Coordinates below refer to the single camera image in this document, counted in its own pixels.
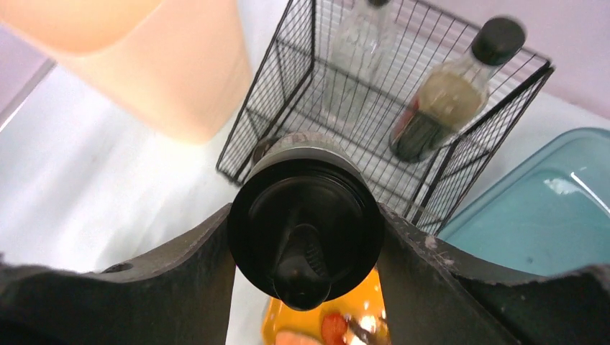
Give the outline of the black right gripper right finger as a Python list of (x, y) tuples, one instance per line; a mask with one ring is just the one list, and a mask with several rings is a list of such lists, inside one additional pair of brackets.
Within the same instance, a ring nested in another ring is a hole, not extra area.
[(551, 277), (474, 257), (381, 206), (378, 259), (394, 344), (607, 344), (609, 266)]

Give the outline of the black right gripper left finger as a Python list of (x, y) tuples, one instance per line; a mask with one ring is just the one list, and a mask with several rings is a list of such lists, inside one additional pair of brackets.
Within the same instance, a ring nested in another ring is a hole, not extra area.
[(100, 273), (1, 265), (3, 344), (223, 344), (235, 263), (224, 206)]

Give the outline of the spice jar black lid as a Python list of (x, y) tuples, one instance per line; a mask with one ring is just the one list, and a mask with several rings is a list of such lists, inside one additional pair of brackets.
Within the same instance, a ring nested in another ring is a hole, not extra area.
[(276, 163), (276, 157), (269, 152), (280, 139), (281, 137), (266, 137), (261, 139), (252, 150), (252, 167), (258, 165), (260, 161), (263, 161), (263, 166), (269, 166)]
[(256, 162), (227, 217), (235, 264), (259, 290), (296, 311), (345, 295), (375, 267), (380, 207), (330, 136), (294, 132)]

